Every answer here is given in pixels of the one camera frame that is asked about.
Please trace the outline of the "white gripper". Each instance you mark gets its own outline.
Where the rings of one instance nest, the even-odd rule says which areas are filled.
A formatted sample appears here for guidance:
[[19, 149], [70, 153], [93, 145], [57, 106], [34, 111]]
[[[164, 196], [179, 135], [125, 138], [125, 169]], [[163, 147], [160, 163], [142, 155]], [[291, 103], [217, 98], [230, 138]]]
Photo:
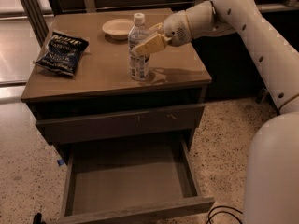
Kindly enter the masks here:
[[151, 33], [161, 33], [149, 36], [132, 48], [135, 56], [150, 55], [164, 50], [168, 44], [180, 47], [192, 41], [192, 33], [187, 11], [171, 14], [163, 23], [159, 22], [149, 28]]

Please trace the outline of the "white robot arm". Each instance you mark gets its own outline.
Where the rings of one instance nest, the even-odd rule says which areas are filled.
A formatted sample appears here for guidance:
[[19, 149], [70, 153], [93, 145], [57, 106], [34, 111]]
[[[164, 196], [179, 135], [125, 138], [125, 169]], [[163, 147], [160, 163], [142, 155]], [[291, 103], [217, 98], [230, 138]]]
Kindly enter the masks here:
[[254, 135], [247, 161], [244, 224], [299, 224], [299, 53], [254, 0], [210, 0], [169, 16], [133, 48], [146, 55], [201, 36], [236, 31], [279, 115]]

